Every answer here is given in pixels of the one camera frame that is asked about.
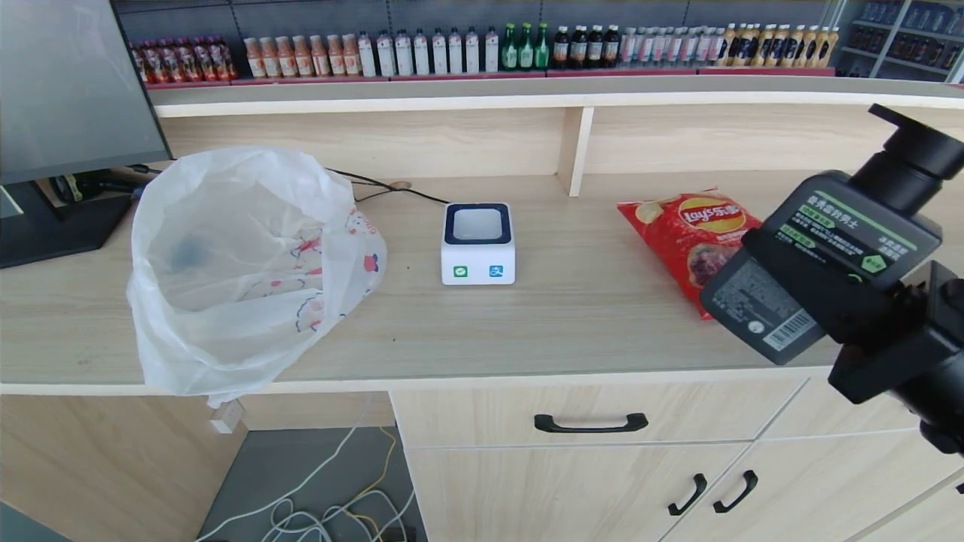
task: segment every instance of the yellow cable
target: yellow cable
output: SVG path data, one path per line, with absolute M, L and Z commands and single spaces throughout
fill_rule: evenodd
M 366 487 L 366 488 L 362 489 L 361 491 L 359 491 L 358 494 L 357 494 L 355 497 L 352 497 L 351 499 L 349 499 L 349 501 L 354 501 L 355 499 L 357 499 L 357 498 L 360 497 L 361 495 L 364 495 L 365 493 L 368 493 L 368 491 L 374 489 L 375 486 L 377 486 L 378 484 L 382 483 L 382 480 L 384 480 L 384 479 L 385 479 L 385 476 L 388 474 L 388 461 L 391 459 L 391 453 L 392 453 L 393 450 L 395 450 L 395 445 L 398 444 L 398 441 L 395 440 L 395 436 L 392 435 L 391 433 L 387 432 L 384 427 L 379 427 L 378 429 L 379 429 L 380 431 L 382 431 L 383 433 L 385 433 L 385 435 L 391 439 L 391 446 L 388 447 L 388 453 L 385 454 L 385 466 L 382 468 L 382 475 L 379 476 L 377 480 L 375 480 L 374 482 L 372 482 L 371 485 L 369 485 L 368 487 Z M 353 517 L 353 518 L 360 518 L 360 519 L 368 520 L 368 521 L 371 523 L 371 525 L 375 528 L 375 532 L 378 532 L 378 531 L 380 530 L 380 529 L 378 528 L 378 524 L 375 523 L 375 520 L 369 518 L 368 516 L 363 516 L 363 515 L 361 515 L 361 514 L 354 514 L 354 513 L 350 512 L 350 511 L 348 511 L 348 510 L 346 510 L 346 512 L 348 512 L 348 515 L 351 516 L 351 517 Z M 378 535 L 378 540 L 379 540 L 379 542 L 385 542 L 385 539 L 382 538 L 382 535 L 381 535 L 381 534 Z

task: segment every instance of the monitor stand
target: monitor stand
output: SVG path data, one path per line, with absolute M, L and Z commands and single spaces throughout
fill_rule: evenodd
M 3 188 L 23 214 L 0 219 L 0 269 L 99 249 L 131 203 L 124 195 L 58 208 L 36 181 Z

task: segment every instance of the computer monitor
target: computer monitor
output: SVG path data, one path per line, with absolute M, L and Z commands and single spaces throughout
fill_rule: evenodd
M 0 188 L 22 211 L 0 267 L 96 250 L 130 206 L 54 208 L 38 180 L 171 158 L 110 0 L 0 2 Z

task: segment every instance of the green glass bottle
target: green glass bottle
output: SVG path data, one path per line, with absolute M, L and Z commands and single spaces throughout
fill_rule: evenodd
M 549 68 L 549 38 L 546 36 L 548 28 L 547 23 L 539 23 L 539 37 L 536 38 L 536 69 Z
M 516 25 L 506 23 L 505 39 L 502 40 L 502 69 L 512 71 L 519 67 L 519 49 L 516 47 Z
M 522 37 L 519 38 L 519 69 L 529 71 L 532 69 L 532 61 L 535 60 L 535 49 L 532 48 L 532 25 L 524 22 L 522 24 Z

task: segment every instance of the lay's logo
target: lay's logo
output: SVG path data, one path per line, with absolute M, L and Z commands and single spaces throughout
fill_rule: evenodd
M 680 218 L 693 228 L 726 233 L 746 224 L 743 210 L 731 202 L 714 198 L 690 198 L 680 203 Z

